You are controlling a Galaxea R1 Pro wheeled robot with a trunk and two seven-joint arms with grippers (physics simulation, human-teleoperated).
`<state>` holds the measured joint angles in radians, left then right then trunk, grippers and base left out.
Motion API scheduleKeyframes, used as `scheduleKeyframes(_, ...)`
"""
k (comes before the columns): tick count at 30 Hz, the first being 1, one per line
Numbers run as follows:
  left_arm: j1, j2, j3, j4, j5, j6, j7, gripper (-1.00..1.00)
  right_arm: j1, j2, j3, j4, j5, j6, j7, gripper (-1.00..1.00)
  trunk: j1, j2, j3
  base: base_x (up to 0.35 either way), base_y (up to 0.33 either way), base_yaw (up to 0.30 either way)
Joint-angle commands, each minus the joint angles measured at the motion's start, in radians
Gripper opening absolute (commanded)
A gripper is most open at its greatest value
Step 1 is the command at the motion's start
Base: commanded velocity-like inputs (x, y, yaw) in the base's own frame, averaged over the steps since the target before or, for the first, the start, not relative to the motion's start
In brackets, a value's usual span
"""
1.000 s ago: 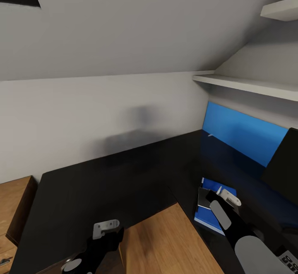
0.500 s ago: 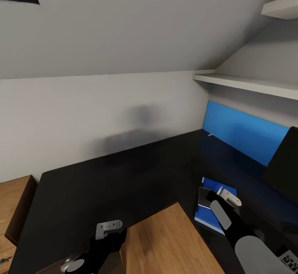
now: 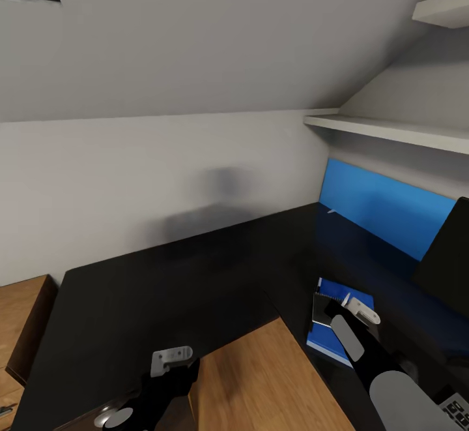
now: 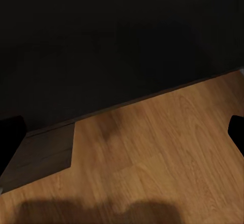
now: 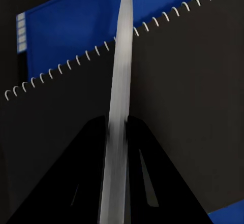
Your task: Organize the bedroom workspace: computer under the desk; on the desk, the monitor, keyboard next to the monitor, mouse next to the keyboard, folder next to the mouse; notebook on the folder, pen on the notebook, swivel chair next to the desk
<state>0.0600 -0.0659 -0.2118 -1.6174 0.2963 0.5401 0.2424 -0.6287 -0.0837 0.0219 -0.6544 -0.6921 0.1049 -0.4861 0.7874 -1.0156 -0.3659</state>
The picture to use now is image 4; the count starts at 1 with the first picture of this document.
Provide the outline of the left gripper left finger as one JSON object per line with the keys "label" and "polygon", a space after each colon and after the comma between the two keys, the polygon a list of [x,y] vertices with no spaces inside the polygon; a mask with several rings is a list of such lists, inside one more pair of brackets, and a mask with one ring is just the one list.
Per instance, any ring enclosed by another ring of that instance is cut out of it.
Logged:
{"label": "left gripper left finger", "polygon": [[0,177],[26,135],[21,115],[0,121]]}

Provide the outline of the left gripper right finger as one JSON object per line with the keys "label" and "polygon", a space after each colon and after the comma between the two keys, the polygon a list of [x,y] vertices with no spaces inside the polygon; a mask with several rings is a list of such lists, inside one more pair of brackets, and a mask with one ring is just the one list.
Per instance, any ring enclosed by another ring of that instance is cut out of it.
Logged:
{"label": "left gripper right finger", "polygon": [[228,134],[244,156],[244,117],[237,115],[231,117]]}

